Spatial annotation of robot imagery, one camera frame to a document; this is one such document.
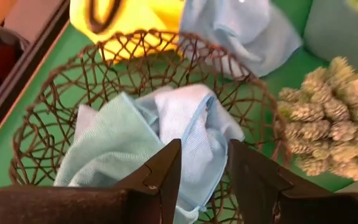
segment green surface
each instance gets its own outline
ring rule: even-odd
[[[280,6],[283,11],[288,14],[288,17],[293,21],[294,26],[302,34],[303,27],[306,24],[307,13],[311,4],[311,0],[278,0],[275,1],[278,6]],[[55,68],[58,65],[61,65],[67,61],[69,57],[77,54],[82,47],[89,44],[90,41],[80,34],[78,31],[74,30],[72,26],[69,26],[64,34],[61,36],[54,50],[46,59],[45,63],[42,65],[38,74],[35,76],[34,80],[30,84],[24,96],[19,100],[18,104],[14,108],[12,114],[6,120],[5,124],[0,130],[0,187],[9,185],[10,180],[8,178],[8,168],[12,155],[12,136],[14,131],[19,128],[23,122],[23,115],[25,115],[25,107],[31,104],[37,94],[39,93],[42,83],[46,80],[49,71]],[[289,61],[278,70],[274,71],[272,74],[263,78],[263,81],[267,83],[268,89],[273,94],[277,94],[281,88],[285,86],[289,87],[299,87],[301,81],[303,80],[304,75],[307,72],[314,70],[316,67],[324,65],[324,62],[312,55],[310,55],[306,50],[300,49],[293,54]],[[243,94],[249,94],[246,88],[241,90]],[[250,112],[250,118],[260,118],[260,111],[258,108],[254,108]],[[271,121],[271,113],[266,112],[263,114],[264,118],[267,121]],[[270,154],[272,145],[268,145],[264,148],[264,153],[267,155]],[[294,172],[301,176],[305,176],[302,172],[297,169],[294,169]],[[317,177],[307,177],[307,179],[319,184],[322,187],[325,187],[329,190],[338,190],[347,185],[352,181],[336,177],[331,174],[323,174]]]

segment red object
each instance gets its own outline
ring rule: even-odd
[[[0,81],[4,81],[5,78],[11,72],[13,66],[16,63],[16,51],[13,45],[0,45]]]

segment woven wire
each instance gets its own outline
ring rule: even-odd
[[[160,43],[149,44],[145,38],[150,35]],[[104,48],[109,41],[121,44],[121,49],[111,51],[112,60],[100,54],[101,49],[109,51]],[[135,58],[128,43],[145,53],[155,53]],[[176,50],[157,50],[158,46],[167,44],[175,44]],[[195,57],[178,56],[189,51]],[[130,57],[124,58],[122,52],[129,53]],[[116,33],[105,42],[86,46],[66,64],[51,71],[34,103],[26,108],[23,124],[13,137],[14,158],[9,168],[12,183],[53,183],[73,141],[79,104],[98,110],[122,91],[137,98],[165,85],[208,85],[241,125],[248,144],[269,150],[272,159],[277,159],[279,154],[288,159],[289,154],[275,128],[277,121],[282,123],[276,112],[275,98],[252,73],[242,80],[227,79],[238,73],[233,74],[231,70],[224,74],[222,57],[225,55],[230,64],[239,65],[242,75],[249,72],[226,50],[194,34],[138,30],[126,35]],[[120,63],[113,66],[112,61],[117,59]],[[228,175],[222,178],[207,206],[208,211],[200,214],[199,223],[242,223]]]

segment microfiber cloth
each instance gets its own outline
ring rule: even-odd
[[[301,37],[269,0],[187,0],[180,30],[224,47],[258,77],[281,66],[302,45]],[[203,44],[197,44],[198,56],[209,54]],[[184,54],[193,57],[192,51]],[[225,73],[231,68],[234,78],[247,75],[242,74],[227,55],[223,57],[222,66]]]
[[[244,139],[204,85],[166,86],[137,100],[121,93],[100,111],[81,105],[55,185],[109,187],[175,138],[182,140],[175,224],[193,223],[222,177],[228,140]]]

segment blue cloth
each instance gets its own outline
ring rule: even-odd
[[[301,37],[269,0],[186,0],[180,30],[224,47],[258,77],[281,66],[302,45]],[[208,49],[202,49],[203,44],[197,45],[198,57],[209,54]],[[192,50],[184,53],[188,58],[194,57]],[[207,63],[212,60],[220,70],[218,60],[206,59]],[[227,55],[222,63],[226,74],[231,65],[234,78],[248,74],[241,73]]]
[[[193,223],[222,177],[228,140],[244,139],[204,85],[166,86],[136,101],[121,93],[100,111],[80,106],[55,185],[109,187],[175,138],[182,140],[182,172],[174,223]]]

